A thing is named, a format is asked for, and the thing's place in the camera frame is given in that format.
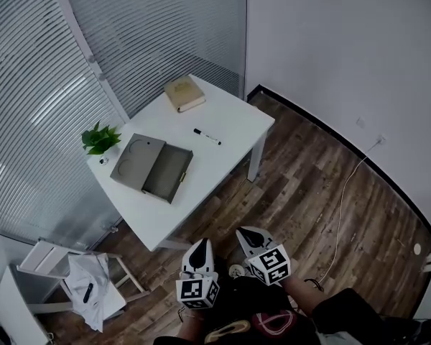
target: wooden floor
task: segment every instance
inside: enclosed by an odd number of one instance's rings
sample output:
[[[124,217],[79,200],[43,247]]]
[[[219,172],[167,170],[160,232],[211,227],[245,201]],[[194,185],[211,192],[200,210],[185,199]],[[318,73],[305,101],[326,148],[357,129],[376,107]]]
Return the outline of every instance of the wooden floor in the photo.
[[[242,253],[234,231],[243,225],[268,229],[284,244],[299,276],[319,279],[335,251],[343,185],[359,159],[323,130],[275,100],[258,94],[252,104],[276,119],[255,183],[246,180],[246,158],[175,236],[211,239],[229,262]],[[415,256],[413,246],[422,245]],[[42,319],[57,344],[149,344],[179,326],[175,280],[183,252],[148,252],[122,223],[98,248],[119,253],[152,294],[126,307],[94,332],[73,313]],[[365,164],[346,187],[338,256],[323,281],[327,293],[354,288],[384,315],[408,316],[423,289],[421,273],[431,236],[399,196]],[[111,268],[118,274],[118,267]],[[125,284],[121,291],[133,292]]]

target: window blind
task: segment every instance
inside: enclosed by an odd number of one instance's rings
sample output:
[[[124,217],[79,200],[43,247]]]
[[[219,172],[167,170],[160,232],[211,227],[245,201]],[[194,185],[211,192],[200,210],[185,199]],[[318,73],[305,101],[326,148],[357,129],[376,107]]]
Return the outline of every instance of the window blind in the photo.
[[[188,73],[244,96],[246,0],[69,1],[130,117]]]
[[[89,246],[118,212],[80,134],[122,120],[56,0],[0,0],[0,234]]]

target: beige book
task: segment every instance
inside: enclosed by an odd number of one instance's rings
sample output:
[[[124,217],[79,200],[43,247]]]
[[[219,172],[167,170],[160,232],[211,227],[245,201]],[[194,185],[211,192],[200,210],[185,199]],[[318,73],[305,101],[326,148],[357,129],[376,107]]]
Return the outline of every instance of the beige book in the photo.
[[[203,91],[188,75],[164,85],[164,92],[177,112],[184,112],[205,100]]]

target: black baseboard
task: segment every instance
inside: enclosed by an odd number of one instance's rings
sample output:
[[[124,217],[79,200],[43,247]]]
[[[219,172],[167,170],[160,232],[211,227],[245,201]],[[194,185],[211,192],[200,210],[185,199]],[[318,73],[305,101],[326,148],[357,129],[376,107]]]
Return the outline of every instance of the black baseboard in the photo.
[[[250,94],[247,95],[247,101],[250,102],[250,100],[258,92],[265,93],[266,95],[268,95],[268,97],[274,98],[276,101],[280,102],[281,104],[289,107],[290,109],[294,110],[298,114],[302,115],[304,118],[308,119],[313,124],[317,125],[322,130],[324,130],[327,133],[329,133],[332,137],[334,137],[335,139],[337,139],[340,143],[344,144],[350,151],[352,151],[360,159],[363,159],[365,157],[364,153],[362,151],[360,151],[359,148],[357,148],[354,144],[352,144],[351,142],[349,142],[341,134],[337,133],[335,130],[333,130],[332,128],[330,128],[327,124],[324,124],[321,120],[319,120],[317,117],[315,117],[312,114],[310,114],[308,111],[302,109],[301,107],[299,107],[295,103],[292,103],[291,101],[288,101],[284,97],[282,97],[279,94],[277,94],[277,93],[269,90],[268,88],[265,88],[265,87],[263,87],[261,85],[258,85]],[[415,203],[412,202],[412,200],[409,198],[409,196],[406,193],[404,193],[404,191],[380,167],[378,167],[370,158],[367,157],[365,163],[373,171],[375,171],[375,173],[377,173],[380,178],[382,178],[385,182],[387,182],[388,185],[391,188],[393,188],[393,190],[399,195],[399,197],[401,197],[404,200],[404,202],[412,209],[412,211],[415,212],[415,214],[418,216],[418,218],[420,219],[420,221],[422,222],[422,224],[426,227],[426,229],[431,234],[431,224],[428,222],[428,220],[423,215],[423,213],[418,209],[418,207],[415,205]],[[419,305],[420,305],[420,303],[421,303],[421,301],[423,299],[423,296],[425,295],[425,292],[426,292],[427,286],[430,283],[430,280],[431,280],[431,272],[428,274],[424,290],[420,294],[419,300],[418,300],[418,302],[416,303],[415,307],[412,310],[412,313],[411,313],[411,316],[410,316],[411,318],[413,318],[413,315],[417,311],[417,309],[418,309],[418,307],[419,307]]]

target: potted plant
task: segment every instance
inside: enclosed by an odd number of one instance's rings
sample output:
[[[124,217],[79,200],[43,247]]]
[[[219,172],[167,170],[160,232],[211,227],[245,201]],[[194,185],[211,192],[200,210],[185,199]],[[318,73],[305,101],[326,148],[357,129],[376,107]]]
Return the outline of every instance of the potted plant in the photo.
[[[104,155],[107,150],[120,142],[119,137],[121,134],[117,134],[115,131],[116,127],[109,129],[108,126],[99,130],[98,121],[93,130],[86,130],[81,134],[83,149],[86,150],[90,147],[88,155]],[[105,165],[108,162],[108,158],[103,156],[99,162],[101,165]]]

